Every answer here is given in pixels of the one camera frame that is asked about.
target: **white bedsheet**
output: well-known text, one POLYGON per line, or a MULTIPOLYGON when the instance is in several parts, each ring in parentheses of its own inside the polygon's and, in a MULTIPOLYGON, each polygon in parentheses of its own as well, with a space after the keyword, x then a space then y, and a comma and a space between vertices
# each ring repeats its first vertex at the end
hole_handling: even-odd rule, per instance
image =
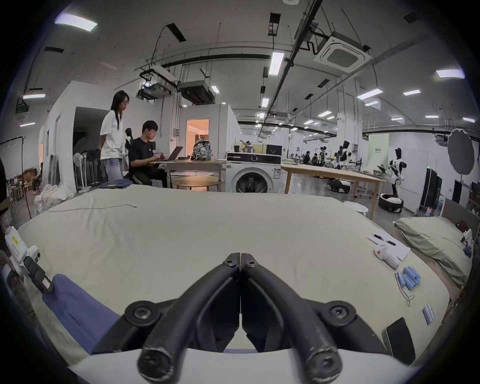
MULTIPOLYGON (((39 264, 52 278, 62 273, 121 314, 136 300, 163 301, 181 295, 232 252, 251 253, 300 296, 345 300, 381 337, 404 317, 417 357, 436 333, 448 305, 438 276, 410 253, 422 281, 407 307, 394 271, 373 254, 367 236, 378 227, 333 198, 197 192, 132 185, 95 190, 44 212, 19 228, 28 246, 39 247, 39 264), (74 210, 78 207, 107 209, 74 210), (427 326, 422 308, 435 320, 427 326)), ((69 364, 85 357, 29 285, 40 322, 69 364)), ((230 348, 242 348, 235 338, 230 348)))

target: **black t-shirt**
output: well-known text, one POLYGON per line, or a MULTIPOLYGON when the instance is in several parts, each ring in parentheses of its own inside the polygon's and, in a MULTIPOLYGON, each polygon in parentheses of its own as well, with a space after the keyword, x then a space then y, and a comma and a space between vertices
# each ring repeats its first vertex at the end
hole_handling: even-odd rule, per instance
MULTIPOLYGON (((144 142, 141 137, 131 141, 131 147, 128 151, 128 161, 132 164, 134 160, 144 160, 153 156, 153 143, 151 141, 144 142)), ((135 167, 133 169, 149 169, 148 165, 143 167, 135 167)))

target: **headboard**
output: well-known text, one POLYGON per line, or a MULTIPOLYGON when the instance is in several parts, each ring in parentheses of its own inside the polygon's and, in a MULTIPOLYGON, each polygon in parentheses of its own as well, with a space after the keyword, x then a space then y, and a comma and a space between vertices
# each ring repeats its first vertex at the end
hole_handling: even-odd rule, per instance
POLYGON ((480 217, 470 212, 465 207, 455 203, 450 199, 445 199, 440 216, 450 220, 455 225, 464 220, 468 228, 472 229, 473 238, 477 238, 480 225, 480 217))

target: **ceiling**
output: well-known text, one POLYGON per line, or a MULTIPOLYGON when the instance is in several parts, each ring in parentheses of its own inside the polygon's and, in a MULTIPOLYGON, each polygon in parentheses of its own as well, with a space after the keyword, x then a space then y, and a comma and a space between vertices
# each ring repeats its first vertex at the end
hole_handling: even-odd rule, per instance
MULTIPOLYGON (((462 117, 480 119, 470 94, 468 80, 439 81, 435 70, 458 68, 455 58, 444 44, 426 27, 422 20, 411 24, 403 18, 411 12, 401 1, 383 0, 325 0, 324 13, 319 10, 315 21, 326 34, 334 28, 354 40, 371 47, 377 57, 396 45, 422 34, 428 39, 405 49, 361 72, 356 80, 360 88, 383 90, 379 98, 381 109, 363 107, 364 129, 396 124, 392 117, 404 117, 405 125, 448 124, 469 129, 480 129, 478 123, 467 123, 462 117), (404 96, 403 92, 420 89, 421 94, 404 96), (430 121, 425 115, 435 114, 439 120, 430 121)), ((64 49, 63 53, 40 53, 32 68, 29 88, 43 88, 47 97, 30 100, 29 104, 43 106, 48 111, 71 80, 96 84, 112 90, 138 79, 138 69, 152 56, 162 27, 174 22, 186 38, 179 43, 165 29, 158 43, 156 60, 162 64, 208 54, 260 53, 271 54, 272 46, 290 55, 293 36, 307 0, 296 6, 281 0, 204 0, 202 2, 127 0, 85 0, 74 2, 67 11, 98 23, 91 33, 55 25, 42 46, 64 49), (281 14, 275 40, 268 36, 270 12, 281 14)), ((316 117, 327 106, 326 97, 311 106, 310 101, 325 91, 318 88, 328 79, 332 87, 347 75, 313 61, 312 52, 301 50, 278 95, 273 108, 292 112, 306 108, 295 122, 302 124, 308 117, 316 117), (310 100, 305 97, 313 94, 310 100)), ((254 120, 261 103, 260 87, 265 85, 265 97, 272 97, 279 76, 262 78, 268 60, 219 60, 186 65, 184 80, 203 79, 200 71, 206 68, 206 81, 220 90, 216 103, 231 105, 238 119, 254 120)), ((328 109, 337 113, 336 92, 328 98, 328 109)), ((326 123, 334 129, 333 123, 326 123)))

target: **person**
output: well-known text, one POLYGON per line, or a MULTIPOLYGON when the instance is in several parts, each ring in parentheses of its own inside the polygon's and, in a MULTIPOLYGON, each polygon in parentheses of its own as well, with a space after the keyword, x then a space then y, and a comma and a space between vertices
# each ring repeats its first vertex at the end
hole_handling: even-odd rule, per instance
POLYGON ((105 165, 108 181, 123 179, 123 112, 129 102, 126 92, 118 91, 100 129, 100 161, 105 165))
POLYGON ((130 142, 128 160, 130 163, 129 176, 137 184, 152 185, 152 180, 162 180, 163 188, 167 187, 167 174, 158 164, 152 161, 162 159, 162 155, 153 154, 153 143, 158 125, 152 121, 146 121, 142 126, 142 136, 130 142))
POLYGON ((310 151, 307 151, 307 153, 303 157, 303 163, 304 164, 309 164, 310 163, 310 151))

